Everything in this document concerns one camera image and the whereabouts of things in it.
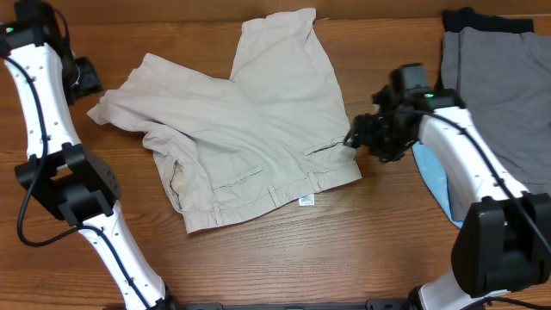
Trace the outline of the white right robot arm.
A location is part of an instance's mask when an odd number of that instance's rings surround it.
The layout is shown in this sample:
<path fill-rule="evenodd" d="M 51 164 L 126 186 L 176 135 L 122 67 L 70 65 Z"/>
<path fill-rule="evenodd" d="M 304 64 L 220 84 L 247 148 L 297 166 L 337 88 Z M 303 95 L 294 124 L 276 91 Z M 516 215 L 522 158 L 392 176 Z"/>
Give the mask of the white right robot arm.
<path fill-rule="evenodd" d="M 434 90 L 420 64 L 402 65 L 373 94 L 376 114 L 354 118 L 344 144 L 382 163 L 420 142 L 444 168 L 467 210 L 451 269 L 408 297 L 372 299 L 367 309 L 484 309 L 494 302 L 535 308 L 510 293 L 550 278 L 550 197 L 531 194 L 497 160 L 452 89 Z"/>

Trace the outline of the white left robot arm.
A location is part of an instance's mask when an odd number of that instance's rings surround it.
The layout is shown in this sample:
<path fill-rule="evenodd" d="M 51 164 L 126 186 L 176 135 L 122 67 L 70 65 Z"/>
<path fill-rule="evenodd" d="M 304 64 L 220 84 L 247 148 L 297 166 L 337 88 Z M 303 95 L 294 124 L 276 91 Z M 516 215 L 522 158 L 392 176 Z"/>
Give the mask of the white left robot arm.
<path fill-rule="evenodd" d="M 71 49 L 66 19 L 44 1 L 17 1 L 15 20 L 1 27 L 1 58 L 20 99 L 27 162 L 15 167 L 26 190 L 16 223 L 20 241 L 42 247 L 80 233 L 121 291 L 126 309 L 176 309 L 176 298 L 140 251 L 121 210 L 121 188 L 110 165 L 83 146 L 69 110 L 102 91 L 94 66 Z M 69 230 L 44 241 L 27 239 L 23 221 L 35 199 Z"/>

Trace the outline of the beige shorts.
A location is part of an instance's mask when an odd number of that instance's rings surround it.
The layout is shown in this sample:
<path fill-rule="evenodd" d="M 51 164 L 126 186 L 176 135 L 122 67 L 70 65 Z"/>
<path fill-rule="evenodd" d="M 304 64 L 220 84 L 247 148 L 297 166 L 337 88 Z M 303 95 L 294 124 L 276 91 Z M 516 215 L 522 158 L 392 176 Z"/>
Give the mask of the beige shorts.
<path fill-rule="evenodd" d="M 245 22 L 228 79 L 148 53 L 89 111 L 142 132 L 188 233 L 255 219 L 361 178 L 313 8 Z"/>

